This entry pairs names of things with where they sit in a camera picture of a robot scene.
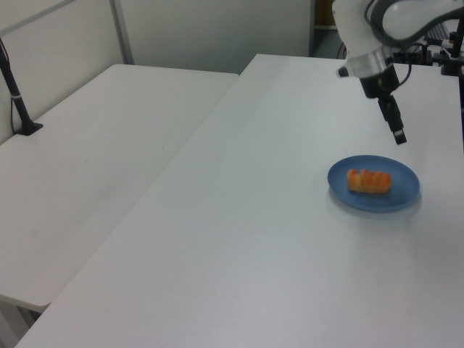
wall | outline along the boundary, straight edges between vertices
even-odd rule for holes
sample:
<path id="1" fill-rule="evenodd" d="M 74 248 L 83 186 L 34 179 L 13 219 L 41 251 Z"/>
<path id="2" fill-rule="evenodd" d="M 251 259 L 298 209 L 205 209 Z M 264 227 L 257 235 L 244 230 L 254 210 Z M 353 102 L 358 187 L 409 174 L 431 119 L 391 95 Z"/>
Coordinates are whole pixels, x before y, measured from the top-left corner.
<path id="1" fill-rule="evenodd" d="M 257 53 L 309 54 L 313 0 L 115 3 L 137 65 L 241 73 Z"/>
<path id="2" fill-rule="evenodd" d="M 109 0 L 76 0 L 2 40 L 33 120 L 123 62 Z M 9 92 L 0 78 L 0 143 L 10 136 Z"/>

table surface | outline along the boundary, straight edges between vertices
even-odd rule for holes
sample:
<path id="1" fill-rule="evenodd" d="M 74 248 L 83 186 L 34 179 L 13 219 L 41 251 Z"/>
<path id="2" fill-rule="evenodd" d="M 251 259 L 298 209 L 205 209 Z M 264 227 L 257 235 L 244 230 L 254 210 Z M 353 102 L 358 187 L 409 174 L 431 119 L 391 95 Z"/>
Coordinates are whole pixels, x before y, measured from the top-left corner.
<path id="1" fill-rule="evenodd" d="M 18 348 L 460 347 L 458 81 L 414 66 L 397 146 L 340 64 L 256 56 Z M 412 168 L 420 201 L 338 202 L 356 154 Z"/>
<path id="2" fill-rule="evenodd" d="M 42 311 L 237 75 L 115 65 L 0 146 L 0 299 Z"/>

black cable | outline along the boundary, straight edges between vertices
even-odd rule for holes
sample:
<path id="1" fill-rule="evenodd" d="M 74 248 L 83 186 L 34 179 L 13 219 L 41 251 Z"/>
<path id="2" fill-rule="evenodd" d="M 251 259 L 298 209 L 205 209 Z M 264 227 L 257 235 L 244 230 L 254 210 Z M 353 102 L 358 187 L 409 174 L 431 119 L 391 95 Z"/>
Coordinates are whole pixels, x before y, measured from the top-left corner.
<path id="1" fill-rule="evenodd" d="M 340 52 L 341 52 L 341 49 L 343 48 L 343 46 L 344 46 L 344 43 L 342 42 L 341 45 L 340 45 L 339 51 L 338 51 L 337 54 L 336 54 L 336 58 L 337 58 L 337 59 L 338 59 L 339 56 L 340 56 Z"/>
<path id="2" fill-rule="evenodd" d="M 13 126 L 13 98 L 10 99 L 10 104 L 9 104 L 9 120 L 10 120 L 10 123 L 12 124 L 12 132 L 13 132 L 13 135 L 16 134 L 16 131 L 15 131 L 15 127 Z"/>
<path id="3" fill-rule="evenodd" d="M 3 50 L 3 52 L 5 52 L 5 57 L 7 58 L 8 65 L 9 65 L 8 51 L 7 51 L 7 48 L 5 47 L 5 45 L 3 44 L 3 41 L 1 40 L 1 38 L 0 38 L 0 47 Z"/>
<path id="4" fill-rule="evenodd" d="M 413 52 L 413 54 L 418 50 L 419 47 L 427 47 L 426 45 L 424 45 L 423 43 L 420 43 L 420 42 L 416 42 L 416 43 L 413 43 L 412 45 L 409 45 L 409 47 L 413 47 L 413 46 L 417 46 Z M 403 51 L 403 53 L 405 54 L 405 57 L 407 57 L 407 52 L 406 51 Z M 410 60 L 409 61 L 409 67 L 407 69 L 407 74 L 406 74 L 406 77 L 405 79 L 398 85 L 398 87 L 401 87 L 403 86 L 407 80 L 409 80 L 409 77 L 411 76 L 411 72 L 413 71 L 413 62 Z"/>
<path id="5" fill-rule="evenodd" d="M 7 48 L 5 47 L 5 45 L 4 45 L 1 38 L 0 38 L 0 49 L 2 49 L 2 51 L 5 53 L 5 57 L 7 58 L 7 62 L 8 62 L 8 65 L 9 65 L 8 51 L 7 51 Z M 14 134 L 16 134 L 16 131 L 15 131 L 15 127 L 13 126 L 13 98 L 10 98 L 10 102 L 9 102 L 9 121 L 11 123 L 12 132 L 13 132 L 13 135 L 14 135 Z"/>
<path id="6" fill-rule="evenodd" d="M 372 6 L 372 4 L 374 3 L 374 1 L 375 0 L 370 0 L 369 5 L 365 8 L 365 11 L 364 11 L 364 19 L 370 26 L 372 26 L 372 24 L 370 23 L 370 20 L 368 18 L 368 11 L 369 11 L 370 7 Z"/>

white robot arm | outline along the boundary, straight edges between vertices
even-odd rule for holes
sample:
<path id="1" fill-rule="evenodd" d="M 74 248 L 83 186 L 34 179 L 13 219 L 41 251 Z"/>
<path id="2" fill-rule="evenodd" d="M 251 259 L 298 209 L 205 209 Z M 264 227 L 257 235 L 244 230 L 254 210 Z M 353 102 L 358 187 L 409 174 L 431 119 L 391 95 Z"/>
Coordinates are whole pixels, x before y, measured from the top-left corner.
<path id="1" fill-rule="evenodd" d="M 340 77 L 356 76 L 365 95 L 377 98 L 397 144 L 406 142 L 391 95 L 399 87 L 391 47 L 407 48 L 444 20 L 464 14 L 464 0 L 335 0 L 337 28 L 347 47 Z"/>

black stand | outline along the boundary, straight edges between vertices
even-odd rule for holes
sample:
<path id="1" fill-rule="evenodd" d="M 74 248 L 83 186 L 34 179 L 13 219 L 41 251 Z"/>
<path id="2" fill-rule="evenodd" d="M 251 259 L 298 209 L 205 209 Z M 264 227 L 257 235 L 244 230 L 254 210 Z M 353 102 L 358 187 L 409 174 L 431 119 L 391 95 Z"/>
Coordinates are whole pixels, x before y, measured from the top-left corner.
<path id="1" fill-rule="evenodd" d="M 22 128 L 16 133 L 23 136 L 30 136 L 38 131 L 43 126 L 40 123 L 34 123 L 28 114 L 24 101 L 22 100 L 20 90 L 17 87 L 15 78 L 13 77 L 12 70 L 9 66 L 9 61 L 6 52 L 0 48 L 0 69 L 5 82 L 7 83 L 9 92 L 13 98 L 14 105 L 16 106 L 17 113 L 22 121 Z"/>
<path id="2" fill-rule="evenodd" d="M 442 66 L 442 75 L 459 76 L 460 69 L 464 65 L 464 59 L 460 56 L 464 38 L 464 17 L 459 18 L 457 30 L 450 33 L 449 39 L 453 41 L 451 56 L 445 53 L 435 54 L 434 62 Z"/>

